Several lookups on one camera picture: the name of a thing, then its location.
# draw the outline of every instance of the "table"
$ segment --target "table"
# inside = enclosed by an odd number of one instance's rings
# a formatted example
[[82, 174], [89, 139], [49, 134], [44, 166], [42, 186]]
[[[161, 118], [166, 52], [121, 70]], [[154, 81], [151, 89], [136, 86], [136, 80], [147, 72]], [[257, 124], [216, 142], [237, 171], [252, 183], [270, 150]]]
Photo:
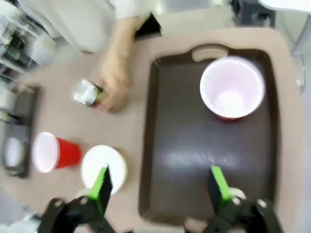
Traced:
[[[80, 144], [83, 152], [98, 144], [116, 148], [128, 165], [124, 187], [110, 199], [106, 217], [117, 232], [133, 227], [153, 226], [138, 213], [138, 190], [144, 137], [144, 122], [150, 63], [157, 57], [182, 53], [206, 43], [220, 43], [236, 49], [266, 51], [273, 63], [281, 113], [280, 164], [276, 212], [285, 232], [293, 232], [305, 187], [303, 114], [294, 78], [294, 65], [283, 37], [267, 28], [223, 29], [187, 36], [158, 37], [136, 42], [130, 58], [132, 87], [128, 106], [112, 115], [70, 100], [70, 89], [82, 77], [89, 77], [100, 55], [84, 56], [62, 66], [51, 66], [30, 75], [43, 87], [35, 134], [48, 131]], [[54, 197], [71, 200], [84, 189], [80, 167], [39, 173], [31, 167], [28, 179], [0, 174], [5, 191], [42, 213]]]

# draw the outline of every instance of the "paper plate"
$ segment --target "paper plate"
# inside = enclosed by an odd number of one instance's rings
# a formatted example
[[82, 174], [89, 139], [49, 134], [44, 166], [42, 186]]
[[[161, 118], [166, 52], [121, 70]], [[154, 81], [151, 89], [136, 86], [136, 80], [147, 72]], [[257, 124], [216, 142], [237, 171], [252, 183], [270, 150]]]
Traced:
[[81, 167], [82, 181], [86, 188], [90, 189], [104, 166], [109, 166], [113, 195], [122, 187], [127, 175], [127, 167], [120, 153], [109, 146], [98, 145], [85, 154]]

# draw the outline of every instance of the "red plastic cup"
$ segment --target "red plastic cup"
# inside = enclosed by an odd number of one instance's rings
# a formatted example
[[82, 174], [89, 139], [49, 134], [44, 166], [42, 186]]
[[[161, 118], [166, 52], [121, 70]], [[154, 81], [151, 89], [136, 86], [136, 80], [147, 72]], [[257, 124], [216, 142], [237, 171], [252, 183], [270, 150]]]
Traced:
[[40, 133], [33, 144], [33, 163], [41, 172], [74, 166], [81, 161], [78, 145], [55, 137], [52, 133]]

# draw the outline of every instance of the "brown tray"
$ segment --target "brown tray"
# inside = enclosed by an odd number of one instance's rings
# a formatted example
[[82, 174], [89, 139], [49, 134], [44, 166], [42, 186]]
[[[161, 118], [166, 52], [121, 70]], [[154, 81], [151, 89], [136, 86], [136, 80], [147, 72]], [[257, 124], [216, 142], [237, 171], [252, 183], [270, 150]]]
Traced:
[[[201, 75], [219, 49], [220, 56], [227, 53], [252, 61], [265, 78], [261, 106], [234, 122], [218, 119], [199, 92]], [[213, 216], [207, 192], [211, 166], [220, 166], [228, 185], [241, 189], [248, 199], [273, 201], [278, 131], [275, 77], [264, 51], [203, 45], [156, 59], [150, 72], [140, 215], [178, 225], [186, 217], [208, 220]]]

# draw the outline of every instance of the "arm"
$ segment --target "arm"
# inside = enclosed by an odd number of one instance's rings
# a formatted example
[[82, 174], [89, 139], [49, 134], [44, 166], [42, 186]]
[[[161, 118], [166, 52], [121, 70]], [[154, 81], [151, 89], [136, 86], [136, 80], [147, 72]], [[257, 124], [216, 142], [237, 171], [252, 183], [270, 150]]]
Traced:
[[127, 62], [138, 22], [139, 17], [116, 20], [111, 46], [100, 64], [99, 85], [104, 89], [101, 110], [116, 111], [125, 102], [129, 88]]
[[116, 20], [110, 49], [117, 52], [121, 57], [128, 58], [130, 54], [138, 22], [139, 17]]

